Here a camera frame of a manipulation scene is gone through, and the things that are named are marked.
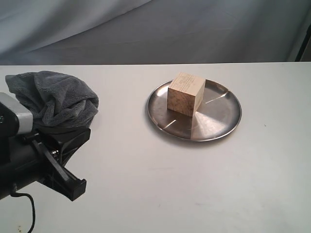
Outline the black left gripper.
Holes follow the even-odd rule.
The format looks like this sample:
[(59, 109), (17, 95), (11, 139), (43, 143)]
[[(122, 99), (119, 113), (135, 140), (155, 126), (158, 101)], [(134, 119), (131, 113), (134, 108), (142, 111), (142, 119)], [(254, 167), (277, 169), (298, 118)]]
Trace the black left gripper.
[(86, 191), (86, 180), (78, 179), (64, 166), (90, 139), (88, 127), (41, 127), (31, 133), (0, 140), (0, 198), (39, 182), (74, 201)]

